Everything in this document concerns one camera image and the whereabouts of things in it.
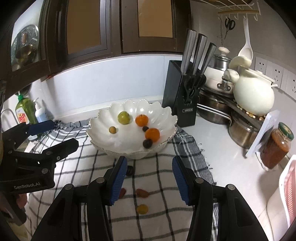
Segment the red date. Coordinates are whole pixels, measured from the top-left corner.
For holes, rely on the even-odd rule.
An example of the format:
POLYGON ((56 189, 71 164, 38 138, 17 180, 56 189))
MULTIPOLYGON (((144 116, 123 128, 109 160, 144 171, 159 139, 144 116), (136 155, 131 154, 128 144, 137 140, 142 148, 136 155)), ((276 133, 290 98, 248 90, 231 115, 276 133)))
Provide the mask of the red date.
POLYGON ((121 188, 118 198, 119 199, 123 198, 125 194, 126 194, 126 189, 125 188, 121 188))
POLYGON ((136 189, 135 191, 136 196, 140 198, 147 198, 149 197, 149 192, 143 190, 143 189, 136 189))

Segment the yellow longan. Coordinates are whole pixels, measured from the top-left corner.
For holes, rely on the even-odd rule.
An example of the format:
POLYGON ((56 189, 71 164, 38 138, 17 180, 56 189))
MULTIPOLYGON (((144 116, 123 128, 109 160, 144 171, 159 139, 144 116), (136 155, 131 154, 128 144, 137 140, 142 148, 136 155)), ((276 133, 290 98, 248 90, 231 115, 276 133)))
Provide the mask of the yellow longan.
POLYGON ((110 132, 111 134, 115 134, 115 133, 117 132, 116 127, 115 127, 115 126, 111 126, 111 127, 109 128, 109 132, 110 132))
POLYGON ((147 214, 148 211, 149 211, 149 207, 145 204, 141 204, 136 208, 136 212, 141 215, 147 214))

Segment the dark plum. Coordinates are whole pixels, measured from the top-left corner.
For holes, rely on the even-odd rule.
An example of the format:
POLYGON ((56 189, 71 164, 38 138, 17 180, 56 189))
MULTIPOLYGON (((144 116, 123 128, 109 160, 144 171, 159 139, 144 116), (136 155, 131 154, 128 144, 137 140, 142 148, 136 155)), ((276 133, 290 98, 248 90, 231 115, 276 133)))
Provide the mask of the dark plum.
POLYGON ((132 175, 134 175, 134 167, 128 165, 126 170, 126 176, 131 177, 132 175))
POLYGON ((145 149, 151 148, 152 144, 153 144, 153 141, 150 138, 147 138, 142 142, 142 145, 145 149))

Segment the green apple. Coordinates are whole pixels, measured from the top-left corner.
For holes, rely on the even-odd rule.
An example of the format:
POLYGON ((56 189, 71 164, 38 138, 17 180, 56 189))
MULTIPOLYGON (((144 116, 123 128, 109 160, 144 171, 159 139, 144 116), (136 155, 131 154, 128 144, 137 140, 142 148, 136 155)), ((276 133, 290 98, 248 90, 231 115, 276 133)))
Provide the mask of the green apple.
POLYGON ((127 111, 122 111, 118 114, 117 120, 122 125, 127 125, 130 123, 130 114, 127 111))

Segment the dark grape front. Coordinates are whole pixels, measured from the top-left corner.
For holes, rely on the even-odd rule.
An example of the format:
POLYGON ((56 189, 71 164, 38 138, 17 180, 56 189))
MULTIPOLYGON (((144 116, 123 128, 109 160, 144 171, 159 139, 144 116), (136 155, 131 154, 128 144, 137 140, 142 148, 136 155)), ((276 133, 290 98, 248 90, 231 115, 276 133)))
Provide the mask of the dark grape front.
POLYGON ((142 131, 143 131, 143 132, 147 131, 148 129, 149 129, 148 126, 143 126, 143 127, 142 127, 142 131))

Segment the orange tangerine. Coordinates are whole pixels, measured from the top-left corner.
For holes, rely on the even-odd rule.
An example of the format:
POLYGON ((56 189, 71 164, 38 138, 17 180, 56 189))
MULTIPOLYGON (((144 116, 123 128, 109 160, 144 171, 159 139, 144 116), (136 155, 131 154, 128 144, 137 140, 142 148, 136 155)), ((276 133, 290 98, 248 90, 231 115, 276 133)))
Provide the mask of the orange tangerine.
POLYGON ((145 131, 145 138, 155 143, 160 139, 160 132, 157 128, 149 128, 145 131))
POLYGON ((135 123, 140 127, 147 126, 148 122, 149 118, 145 114, 140 114, 135 118, 135 123))

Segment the green dish soap bottle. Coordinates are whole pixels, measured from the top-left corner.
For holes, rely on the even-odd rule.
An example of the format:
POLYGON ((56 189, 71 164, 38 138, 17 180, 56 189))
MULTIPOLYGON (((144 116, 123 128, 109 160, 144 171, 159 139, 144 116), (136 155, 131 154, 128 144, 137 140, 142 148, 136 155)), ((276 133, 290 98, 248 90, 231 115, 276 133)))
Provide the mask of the green dish soap bottle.
POLYGON ((16 117, 19 123, 37 124, 38 121, 35 116, 35 106, 33 101, 24 97, 22 94, 18 95, 18 103, 15 107, 16 117))

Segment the white plastic tub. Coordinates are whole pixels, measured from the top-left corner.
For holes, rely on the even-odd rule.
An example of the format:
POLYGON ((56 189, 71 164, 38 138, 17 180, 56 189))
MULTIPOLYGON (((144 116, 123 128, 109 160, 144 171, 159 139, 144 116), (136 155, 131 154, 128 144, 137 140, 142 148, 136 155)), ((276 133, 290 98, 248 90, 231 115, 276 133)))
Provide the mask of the white plastic tub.
POLYGON ((287 224, 287 216, 283 204, 283 172, 281 173, 279 178, 278 188, 275 190, 274 194, 267 202, 267 214, 269 217, 274 240, 281 240, 282 238, 284 238, 284 236, 288 233, 288 230, 291 229, 292 225, 295 223, 294 220, 290 226, 288 226, 287 224))

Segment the pink colander basket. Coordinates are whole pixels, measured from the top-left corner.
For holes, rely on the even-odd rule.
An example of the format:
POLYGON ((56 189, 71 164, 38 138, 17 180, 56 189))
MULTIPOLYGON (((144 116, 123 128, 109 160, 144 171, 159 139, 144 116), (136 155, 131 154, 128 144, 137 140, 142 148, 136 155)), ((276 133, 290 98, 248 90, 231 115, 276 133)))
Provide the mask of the pink colander basket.
POLYGON ((287 224, 290 226, 295 220, 295 155, 291 157, 283 172, 284 208, 287 224))

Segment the black white checked cloth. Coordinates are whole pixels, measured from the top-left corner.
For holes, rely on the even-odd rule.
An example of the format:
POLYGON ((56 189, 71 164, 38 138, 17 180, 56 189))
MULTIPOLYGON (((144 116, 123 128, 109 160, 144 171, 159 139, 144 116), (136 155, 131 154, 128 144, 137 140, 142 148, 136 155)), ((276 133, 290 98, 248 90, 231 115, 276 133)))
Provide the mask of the black white checked cloth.
MULTIPOLYGON (((54 130, 44 135, 32 148, 32 152, 43 150, 60 142, 75 138, 79 147, 76 152, 56 164, 55 186, 49 190, 28 195, 25 206, 28 235, 33 235, 37 225, 52 204, 60 190, 68 183, 84 186, 101 177, 113 167, 116 160, 93 147, 86 130, 89 122, 56 122, 54 130)), ((129 160, 134 167, 134 175, 126 177, 123 198, 108 207, 107 215, 112 236, 115 240, 185 240, 188 235, 193 208, 182 201, 172 172, 172 159, 180 156, 184 165, 192 169, 196 176, 213 183, 202 151, 194 137, 179 128, 174 138, 159 153, 140 160, 129 160), (149 197, 136 196, 136 189, 149 192, 149 197), (147 214, 136 212, 137 206, 149 207, 147 214)))

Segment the white pot rack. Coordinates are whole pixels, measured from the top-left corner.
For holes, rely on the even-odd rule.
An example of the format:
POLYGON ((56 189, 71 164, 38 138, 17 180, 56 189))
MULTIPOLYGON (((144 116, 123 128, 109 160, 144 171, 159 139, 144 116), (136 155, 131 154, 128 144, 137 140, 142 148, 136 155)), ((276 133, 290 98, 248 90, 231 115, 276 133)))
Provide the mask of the white pot rack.
POLYGON ((267 139, 269 138, 269 135, 271 134, 274 125, 276 124, 278 117, 280 116, 280 111, 279 110, 274 110, 269 112, 265 120, 254 140, 252 143, 251 147, 248 149, 248 151, 245 154, 246 158, 250 158, 253 156, 261 147, 264 146, 266 143, 267 139))

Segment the steel pan under rack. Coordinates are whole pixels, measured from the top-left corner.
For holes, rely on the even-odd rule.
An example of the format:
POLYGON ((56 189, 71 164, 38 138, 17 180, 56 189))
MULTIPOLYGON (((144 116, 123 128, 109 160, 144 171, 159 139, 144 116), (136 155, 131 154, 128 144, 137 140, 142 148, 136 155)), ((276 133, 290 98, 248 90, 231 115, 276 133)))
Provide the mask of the steel pan under rack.
POLYGON ((209 122, 218 125, 232 124, 231 108, 206 90, 200 90, 197 112, 209 122))

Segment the white lidded steel pot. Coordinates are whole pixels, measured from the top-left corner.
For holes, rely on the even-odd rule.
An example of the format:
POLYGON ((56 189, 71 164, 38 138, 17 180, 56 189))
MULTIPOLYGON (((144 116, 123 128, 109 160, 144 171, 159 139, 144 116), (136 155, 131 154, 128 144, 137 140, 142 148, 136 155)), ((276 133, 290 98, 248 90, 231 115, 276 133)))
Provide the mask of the white lidded steel pot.
POLYGON ((232 60, 227 56, 230 51, 225 47, 219 47, 218 51, 219 54, 213 55, 207 69, 205 70, 205 86, 217 92, 232 95, 234 84, 222 78, 225 70, 228 68, 229 63, 232 60))

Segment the white ladle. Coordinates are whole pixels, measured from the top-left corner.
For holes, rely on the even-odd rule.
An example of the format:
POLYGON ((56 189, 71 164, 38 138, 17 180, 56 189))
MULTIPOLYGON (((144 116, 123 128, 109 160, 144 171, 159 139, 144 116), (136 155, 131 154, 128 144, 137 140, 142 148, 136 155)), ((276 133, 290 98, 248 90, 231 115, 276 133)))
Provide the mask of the white ladle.
POLYGON ((250 43, 250 33, 249 33, 249 25, 248 25, 248 18, 243 18, 243 28, 244 28, 244 35, 245 35, 245 44, 242 49, 239 51, 238 56, 246 57, 250 60, 253 60, 253 50, 250 43))

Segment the hanging scissors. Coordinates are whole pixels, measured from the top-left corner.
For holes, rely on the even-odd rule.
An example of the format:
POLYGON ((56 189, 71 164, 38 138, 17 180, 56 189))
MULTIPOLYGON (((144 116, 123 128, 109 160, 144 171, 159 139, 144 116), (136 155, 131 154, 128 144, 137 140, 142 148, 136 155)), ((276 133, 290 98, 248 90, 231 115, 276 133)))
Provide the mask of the hanging scissors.
POLYGON ((225 28, 226 28, 226 33, 225 33, 224 39, 226 39, 226 36, 227 36, 228 32, 235 28, 236 22, 234 20, 231 20, 230 18, 226 17, 224 25, 225 25, 225 28))

